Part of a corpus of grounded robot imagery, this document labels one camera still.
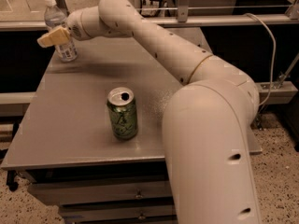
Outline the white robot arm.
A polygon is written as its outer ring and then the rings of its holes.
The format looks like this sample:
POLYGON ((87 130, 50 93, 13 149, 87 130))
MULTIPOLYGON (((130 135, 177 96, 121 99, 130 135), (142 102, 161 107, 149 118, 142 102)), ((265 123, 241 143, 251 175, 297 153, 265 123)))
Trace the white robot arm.
POLYGON ((127 35, 180 84, 164 110, 164 155, 178 224, 262 224, 249 158, 259 92, 246 73, 143 18, 128 0, 100 0, 38 38, 127 35))

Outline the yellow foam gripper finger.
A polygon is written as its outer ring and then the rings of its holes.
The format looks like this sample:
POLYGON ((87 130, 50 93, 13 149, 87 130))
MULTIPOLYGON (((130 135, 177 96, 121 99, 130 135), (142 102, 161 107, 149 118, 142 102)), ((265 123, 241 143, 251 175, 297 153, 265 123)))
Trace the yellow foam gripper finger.
POLYGON ((66 44, 70 41, 70 39, 70 33, 63 26, 57 26, 51 29, 48 33, 39 37, 37 39, 37 43, 40 47, 47 48, 66 44))

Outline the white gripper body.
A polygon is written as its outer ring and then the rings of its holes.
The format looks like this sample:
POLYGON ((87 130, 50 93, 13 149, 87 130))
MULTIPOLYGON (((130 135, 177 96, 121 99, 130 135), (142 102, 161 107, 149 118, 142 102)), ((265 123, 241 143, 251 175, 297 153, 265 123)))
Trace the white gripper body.
POLYGON ((77 10, 69 14, 66 19, 66 26, 70 34, 76 38, 76 40, 84 40, 86 33, 84 32, 83 25, 81 23, 82 11, 77 10))

